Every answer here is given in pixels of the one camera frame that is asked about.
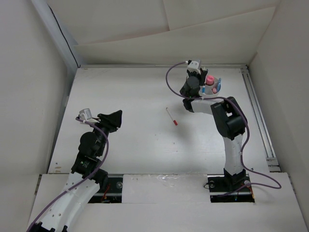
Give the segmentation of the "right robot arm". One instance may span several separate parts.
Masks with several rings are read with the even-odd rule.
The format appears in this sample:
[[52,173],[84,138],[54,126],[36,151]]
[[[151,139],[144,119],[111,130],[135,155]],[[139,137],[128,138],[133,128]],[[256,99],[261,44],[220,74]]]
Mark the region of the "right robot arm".
[[180,94],[184,96],[183,104],[187,111],[212,115],[219,134],[224,139],[225,167],[223,184],[226,191],[235,190],[246,178],[241,164],[241,146],[245,133],[246,118],[233,97],[217,101],[221,90],[221,79],[208,75],[202,68],[187,68],[187,78]]

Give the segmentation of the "pink capped glue bottle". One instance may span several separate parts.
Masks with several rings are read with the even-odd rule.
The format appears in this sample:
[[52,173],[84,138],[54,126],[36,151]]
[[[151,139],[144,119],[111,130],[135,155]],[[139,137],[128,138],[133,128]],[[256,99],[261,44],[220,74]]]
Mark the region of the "pink capped glue bottle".
[[205,80],[206,85],[212,86],[214,84],[214,82],[215,82],[214,76],[212,76],[212,75],[206,76],[206,80]]

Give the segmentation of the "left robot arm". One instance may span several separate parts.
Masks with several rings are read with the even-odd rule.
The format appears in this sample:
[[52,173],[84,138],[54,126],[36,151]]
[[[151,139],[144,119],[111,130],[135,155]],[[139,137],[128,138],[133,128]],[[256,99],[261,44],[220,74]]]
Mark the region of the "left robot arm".
[[89,200],[108,184],[108,173],[101,169],[109,152],[110,133],[122,124],[122,110],[109,115],[91,116],[89,109],[79,112],[76,120],[92,128],[80,138],[78,154],[61,191],[29,225],[29,232],[68,232]]

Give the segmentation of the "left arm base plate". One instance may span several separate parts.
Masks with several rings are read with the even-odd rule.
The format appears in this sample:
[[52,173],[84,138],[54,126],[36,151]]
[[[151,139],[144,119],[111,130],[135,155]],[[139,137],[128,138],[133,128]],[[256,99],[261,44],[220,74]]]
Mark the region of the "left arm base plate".
[[104,189],[100,189],[88,203],[121,203],[123,190],[123,176],[111,175]]

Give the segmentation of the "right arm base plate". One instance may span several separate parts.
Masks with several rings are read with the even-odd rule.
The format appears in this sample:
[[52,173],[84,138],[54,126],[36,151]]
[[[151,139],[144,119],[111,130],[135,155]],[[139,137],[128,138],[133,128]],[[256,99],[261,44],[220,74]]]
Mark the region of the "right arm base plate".
[[209,190],[211,203],[254,203],[252,188],[243,187],[249,182],[248,175],[234,186],[223,175],[208,175],[203,187]]

